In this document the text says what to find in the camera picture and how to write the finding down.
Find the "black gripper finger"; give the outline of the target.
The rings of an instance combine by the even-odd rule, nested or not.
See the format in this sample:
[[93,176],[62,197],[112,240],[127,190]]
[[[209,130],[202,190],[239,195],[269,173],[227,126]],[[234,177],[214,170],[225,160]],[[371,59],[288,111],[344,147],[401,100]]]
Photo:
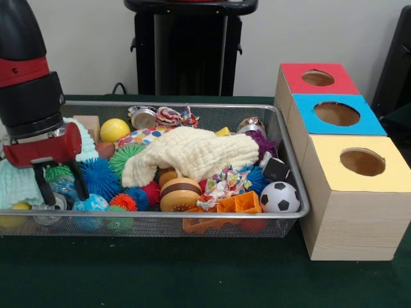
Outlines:
[[39,187],[40,193],[43,197],[44,203],[49,206],[56,205],[56,199],[51,190],[49,184],[47,183],[46,179],[44,178],[44,170],[42,166],[34,166],[33,167],[35,173],[35,180]]
[[71,160],[67,163],[71,173],[74,176],[74,186],[77,192],[77,196],[81,201],[85,201],[89,198],[89,191],[85,180],[82,175],[79,164],[76,160]]

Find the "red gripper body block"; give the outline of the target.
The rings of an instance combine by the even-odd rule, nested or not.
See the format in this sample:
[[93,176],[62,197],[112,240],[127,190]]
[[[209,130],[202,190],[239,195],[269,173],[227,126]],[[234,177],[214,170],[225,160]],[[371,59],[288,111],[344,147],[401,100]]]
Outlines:
[[60,128],[25,139],[3,139],[5,157],[12,166],[24,169],[46,164],[71,164],[82,152],[78,126],[64,123]]

